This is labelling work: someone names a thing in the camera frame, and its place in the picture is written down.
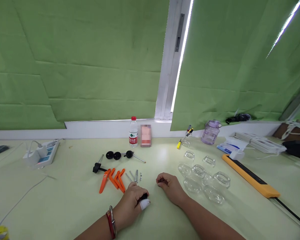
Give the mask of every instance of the black cable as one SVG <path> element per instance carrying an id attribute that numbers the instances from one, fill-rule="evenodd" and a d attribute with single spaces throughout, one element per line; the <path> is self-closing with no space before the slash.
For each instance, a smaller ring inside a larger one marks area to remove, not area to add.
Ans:
<path id="1" fill-rule="evenodd" d="M 275 200 L 277 200 L 285 209 L 287 209 L 289 211 L 289 213 L 291 213 L 296 219 L 298 219 L 300 221 L 300 218 L 290 210 L 290 208 L 288 208 L 283 202 L 281 202 L 277 197 L 274 197 Z"/>

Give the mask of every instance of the white bandage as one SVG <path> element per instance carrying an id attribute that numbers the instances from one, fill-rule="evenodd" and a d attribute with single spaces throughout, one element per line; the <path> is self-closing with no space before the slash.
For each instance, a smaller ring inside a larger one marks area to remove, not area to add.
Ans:
<path id="1" fill-rule="evenodd" d="M 150 205 L 150 200 L 149 199 L 143 199 L 139 202 L 141 206 L 141 210 L 144 210 L 146 207 Z"/>

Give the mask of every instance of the human hand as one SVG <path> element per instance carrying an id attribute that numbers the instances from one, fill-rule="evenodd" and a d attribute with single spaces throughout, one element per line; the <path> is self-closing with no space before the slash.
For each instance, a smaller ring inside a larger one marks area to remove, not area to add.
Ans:
<path id="1" fill-rule="evenodd" d="M 113 218 L 117 231 L 130 226 L 141 213 L 141 206 L 138 200 L 143 194 L 149 196 L 148 190 L 137 186 L 135 182 L 129 184 L 119 203 L 113 208 Z"/>
<path id="2" fill-rule="evenodd" d="M 170 201 L 179 207 L 189 198 L 176 176 L 168 173 L 160 173 L 156 182 L 164 190 Z"/>

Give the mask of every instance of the plastic water bottle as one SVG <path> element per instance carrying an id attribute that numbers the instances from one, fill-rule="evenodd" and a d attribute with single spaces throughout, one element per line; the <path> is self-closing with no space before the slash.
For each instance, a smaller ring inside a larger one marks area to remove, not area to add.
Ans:
<path id="1" fill-rule="evenodd" d="M 131 117 L 130 130 L 129 130 L 129 144 L 132 148 L 138 146 L 138 124 L 137 118 Z"/>
<path id="2" fill-rule="evenodd" d="M 221 124 L 219 121 L 210 120 L 209 122 L 207 122 L 203 135 L 201 137 L 201 142 L 208 145 L 213 145 L 220 132 L 219 128 L 221 128 Z"/>

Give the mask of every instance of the metal bangle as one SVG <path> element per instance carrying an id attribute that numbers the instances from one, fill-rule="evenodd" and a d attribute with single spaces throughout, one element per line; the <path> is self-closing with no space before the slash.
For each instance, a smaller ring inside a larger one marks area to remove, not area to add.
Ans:
<path id="1" fill-rule="evenodd" d="M 112 213 L 112 206 L 110 205 L 110 209 L 109 209 L 110 213 L 111 213 L 111 223 L 114 229 L 114 236 L 117 236 L 117 227 L 116 227 L 116 223 L 113 219 L 113 213 Z"/>

